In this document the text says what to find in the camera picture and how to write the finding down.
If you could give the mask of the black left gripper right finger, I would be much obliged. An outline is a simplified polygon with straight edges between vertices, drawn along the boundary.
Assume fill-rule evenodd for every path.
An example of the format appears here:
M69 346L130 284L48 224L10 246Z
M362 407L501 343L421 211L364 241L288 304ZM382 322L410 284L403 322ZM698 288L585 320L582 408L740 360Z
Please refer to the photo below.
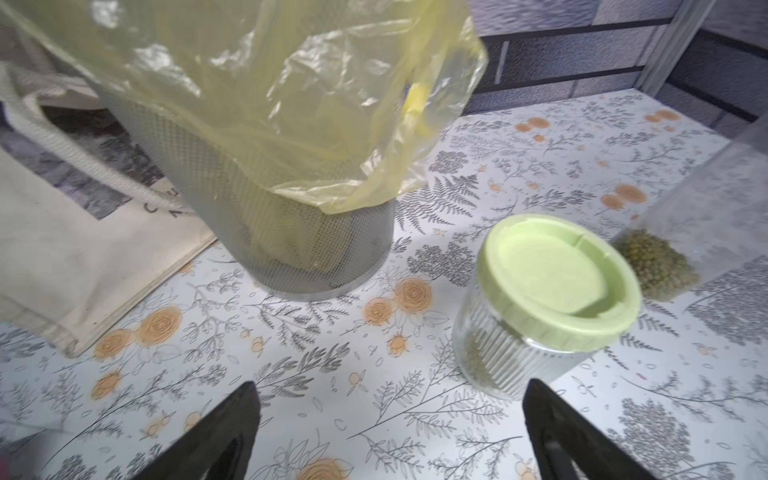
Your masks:
M522 407L543 479L654 478L541 380L529 381Z

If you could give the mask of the tall clear plastic jar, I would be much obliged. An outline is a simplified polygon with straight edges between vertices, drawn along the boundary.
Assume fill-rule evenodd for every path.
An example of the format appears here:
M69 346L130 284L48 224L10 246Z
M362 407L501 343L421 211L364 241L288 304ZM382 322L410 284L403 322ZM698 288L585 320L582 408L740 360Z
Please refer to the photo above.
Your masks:
M657 301L766 255L766 117L696 167L612 244L643 296Z

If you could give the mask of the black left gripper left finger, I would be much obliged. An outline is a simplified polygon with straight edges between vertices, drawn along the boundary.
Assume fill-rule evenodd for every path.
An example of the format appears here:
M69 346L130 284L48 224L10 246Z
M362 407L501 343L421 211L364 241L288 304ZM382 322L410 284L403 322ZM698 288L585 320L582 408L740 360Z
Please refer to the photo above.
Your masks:
M243 479L260 422L256 385L247 381L135 477Z

